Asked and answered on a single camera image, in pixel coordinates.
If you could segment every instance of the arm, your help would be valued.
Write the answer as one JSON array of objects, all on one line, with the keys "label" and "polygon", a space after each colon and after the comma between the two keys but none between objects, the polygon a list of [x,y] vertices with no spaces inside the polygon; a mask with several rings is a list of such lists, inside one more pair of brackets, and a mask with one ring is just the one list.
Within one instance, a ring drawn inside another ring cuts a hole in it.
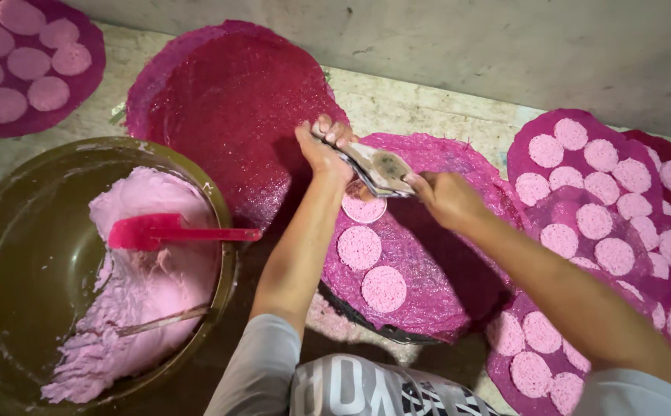
[{"label": "arm", "polygon": [[[349,127],[332,124],[328,116],[320,116],[318,121],[326,138],[340,146],[358,140]],[[340,200],[353,171],[331,148],[310,135],[310,123],[297,127],[295,134],[312,166],[312,182],[266,262],[250,319],[263,314],[282,317],[301,338],[307,309],[320,282]]]},{"label": "arm", "polygon": [[438,223],[506,270],[595,370],[634,369],[671,383],[666,340],[611,288],[498,218],[460,175],[423,176],[405,180]]}]

